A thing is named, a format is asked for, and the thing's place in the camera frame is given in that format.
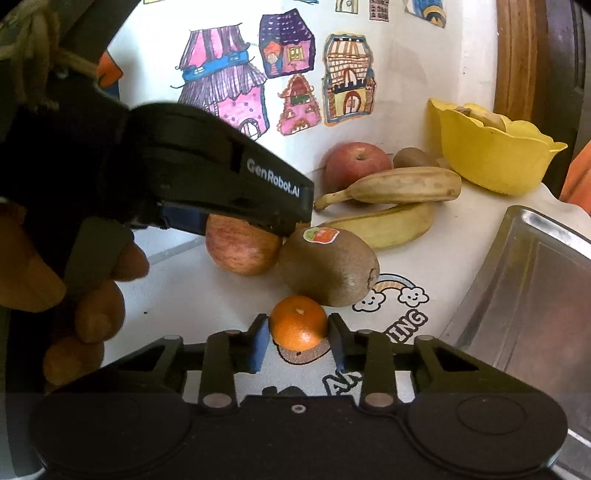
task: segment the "mandarin orange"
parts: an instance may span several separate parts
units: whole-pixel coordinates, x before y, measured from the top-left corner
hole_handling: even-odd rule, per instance
[[[269,319],[273,340],[279,346],[305,352],[326,337],[328,318],[318,303],[308,297],[291,296],[281,300]]]

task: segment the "cartoon print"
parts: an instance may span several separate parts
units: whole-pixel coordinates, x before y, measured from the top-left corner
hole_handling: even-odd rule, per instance
[[[419,312],[417,309],[411,309],[406,315],[400,317],[396,322],[390,325],[384,332],[390,337],[390,340],[396,343],[406,343],[412,336],[418,332],[429,321],[427,315]]]
[[[369,19],[389,22],[389,3],[390,0],[369,0]]]
[[[192,31],[180,64],[178,99],[201,108],[256,140],[269,128],[265,82],[248,56],[240,25]]]
[[[284,388],[280,392],[277,391],[277,387],[266,387],[262,389],[262,395],[266,397],[307,397],[308,395],[298,387],[294,387],[293,385],[287,388]]]
[[[106,51],[99,60],[96,68],[96,76],[99,79],[99,87],[111,97],[119,100],[119,80],[123,77],[123,71]]]
[[[363,380],[360,372],[341,373],[335,370],[334,375],[327,375],[322,379],[324,389],[329,397],[336,397],[349,393]]]
[[[283,113],[277,125],[282,135],[293,135],[320,123],[320,107],[313,91],[314,87],[302,74],[290,78],[287,88],[279,94],[284,99]]]
[[[335,11],[356,15],[359,13],[359,0],[336,0]]]
[[[421,287],[417,287],[409,279],[400,275],[384,273],[379,276],[378,282],[369,291],[366,297],[353,305],[355,312],[377,312],[386,301],[386,290],[399,290],[398,301],[408,307],[415,308],[421,303],[427,303],[429,296]]]
[[[263,15],[259,48],[270,79],[314,69],[316,39],[297,8],[279,15]]]
[[[405,287],[400,290],[398,301],[409,307],[418,307],[421,303],[427,303],[429,297],[421,287]]]
[[[445,28],[447,17],[443,9],[443,0],[406,0],[405,10],[433,25]]]
[[[374,108],[373,55],[362,35],[333,34],[324,47],[326,125],[369,115]]]
[[[288,350],[275,344],[277,347],[277,352],[279,356],[283,359],[284,362],[291,364],[291,365],[307,365],[312,362],[315,362],[319,358],[325,356],[330,351],[330,343],[328,338],[322,340],[317,346],[311,348],[310,350],[306,350],[305,352],[295,352],[293,350]]]

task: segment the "red apple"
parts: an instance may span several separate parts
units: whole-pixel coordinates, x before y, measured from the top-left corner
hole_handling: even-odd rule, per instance
[[[260,275],[276,262],[283,239],[244,220],[211,214],[205,246],[213,261],[240,275]]]
[[[339,192],[367,175],[391,168],[392,162],[381,148],[362,142],[347,143],[329,154],[324,185],[331,193]]]

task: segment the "banana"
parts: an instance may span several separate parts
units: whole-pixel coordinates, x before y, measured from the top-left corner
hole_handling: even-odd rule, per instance
[[[314,202],[315,210],[355,199],[366,203],[448,202],[462,191],[462,178],[441,167],[395,168],[368,175],[348,189],[329,193]]]
[[[325,222],[320,226],[348,230],[373,249],[402,245],[426,233],[435,220],[433,203],[413,203],[379,212]]]

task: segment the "white wall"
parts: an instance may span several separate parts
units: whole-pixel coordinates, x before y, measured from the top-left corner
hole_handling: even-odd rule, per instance
[[[278,94],[289,77],[265,84],[269,130],[259,143],[303,173],[322,166],[332,146],[366,141],[387,153],[421,147],[438,154],[436,124],[428,123],[427,100],[434,96],[491,108],[496,81],[495,0],[444,0],[447,26],[438,28],[404,11],[403,0],[390,1],[390,22],[369,20],[369,0],[359,0],[359,13],[335,12],[336,0],[310,5],[296,0],[162,0],[140,3],[113,40],[109,52],[124,72],[121,100],[176,102],[183,79],[176,70],[191,30],[241,23],[253,64],[262,68],[258,50],[261,16],[297,8],[316,37],[316,64],[305,74],[322,104],[323,47],[332,33],[367,37],[374,54],[377,81],[374,112],[335,127],[321,124],[289,137],[277,131],[283,101]],[[191,240],[175,232],[140,232],[138,243],[148,255]]]
[[[496,0],[462,0],[458,103],[495,105],[498,26]]]

